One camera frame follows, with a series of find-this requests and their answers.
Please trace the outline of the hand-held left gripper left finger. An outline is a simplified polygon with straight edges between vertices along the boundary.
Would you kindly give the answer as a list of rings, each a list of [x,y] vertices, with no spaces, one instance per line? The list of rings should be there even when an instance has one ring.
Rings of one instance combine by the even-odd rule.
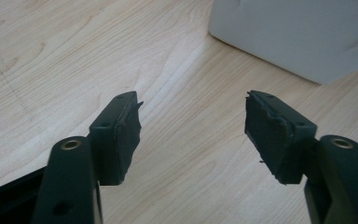
[[[101,186],[121,184],[140,142],[137,93],[113,98],[86,136],[56,143],[49,155],[32,224],[103,224]]]

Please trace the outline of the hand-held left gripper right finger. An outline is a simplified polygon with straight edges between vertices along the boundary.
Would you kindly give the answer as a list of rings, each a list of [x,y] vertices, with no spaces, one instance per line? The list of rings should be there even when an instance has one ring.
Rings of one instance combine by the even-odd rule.
[[[316,139],[317,125],[274,95],[249,91],[244,132],[282,184],[304,187],[312,224],[358,224],[358,143]]]

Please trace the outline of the white plastic box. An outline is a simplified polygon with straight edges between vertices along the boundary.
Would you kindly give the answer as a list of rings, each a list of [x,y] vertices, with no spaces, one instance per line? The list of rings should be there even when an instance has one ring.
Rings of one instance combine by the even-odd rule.
[[[208,31],[313,82],[358,70],[358,0],[213,0]]]

